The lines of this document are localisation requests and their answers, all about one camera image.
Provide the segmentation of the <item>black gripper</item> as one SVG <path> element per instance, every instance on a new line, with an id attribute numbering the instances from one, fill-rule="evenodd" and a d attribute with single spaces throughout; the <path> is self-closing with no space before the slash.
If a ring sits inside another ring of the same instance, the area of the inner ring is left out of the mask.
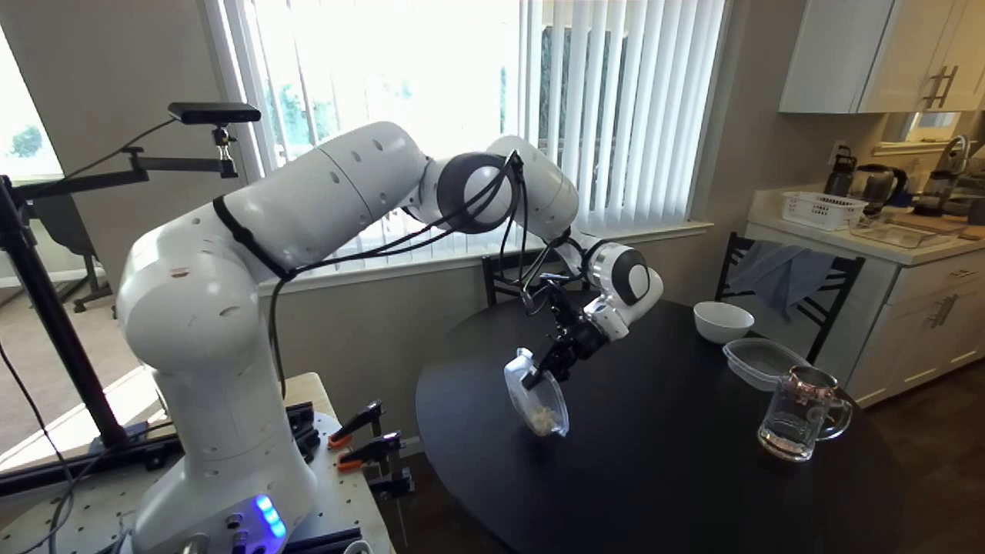
<path id="1" fill-rule="evenodd" d="M 616 293 L 599 293 L 584 308 L 572 308 L 570 295 L 548 301 L 558 323 L 555 341 L 535 359 L 522 376 L 522 389 L 534 390 L 544 379 L 567 384 L 580 360 L 595 359 L 604 345 L 628 335 L 628 321 L 621 300 Z"/>

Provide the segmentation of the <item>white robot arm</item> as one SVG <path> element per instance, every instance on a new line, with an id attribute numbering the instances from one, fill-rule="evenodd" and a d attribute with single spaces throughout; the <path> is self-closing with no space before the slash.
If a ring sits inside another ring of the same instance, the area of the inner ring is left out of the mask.
<path id="1" fill-rule="evenodd" d="M 412 287 L 412 252 L 503 228 L 587 290 L 544 350 L 509 354 L 513 371 L 548 379 L 624 339 L 666 283 L 575 215 L 575 186 L 516 136 L 431 157 L 407 130 L 365 124 L 141 234 L 116 313 L 182 456 L 148 487 L 122 550 L 287 554 L 305 539 L 384 550 L 365 480 L 329 449 L 339 416 L 320 406 L 301 446 L 290 379 L 376 374 L 435 341 L 479 283 Z"/>

